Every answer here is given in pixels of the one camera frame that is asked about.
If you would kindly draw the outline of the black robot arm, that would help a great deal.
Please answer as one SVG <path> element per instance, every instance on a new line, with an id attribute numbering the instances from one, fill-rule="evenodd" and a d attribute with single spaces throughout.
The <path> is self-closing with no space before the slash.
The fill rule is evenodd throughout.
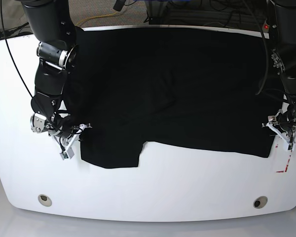
<path id="1" fill-rule="evenodd" d="M 296 0 L 267 1 L 267 20 L 273 66 L 284 87 L 288 109 L 277 125 L 290 139 L 296 132 Z"/>
<path id="2" fill-rule="evenodd" d="M 60 109 L 63 90 L 75 68 L 79 46 L 76 34 L 81 28 L 71 20 L 67 0 L 23 0 L 21 5 L 39 44 L 39 65 L 35 75 L 35 92 L 31 99 L 32 130 L 48 132 L 57 139 L 68 139 L 80 132 L 69 112 Z"/>

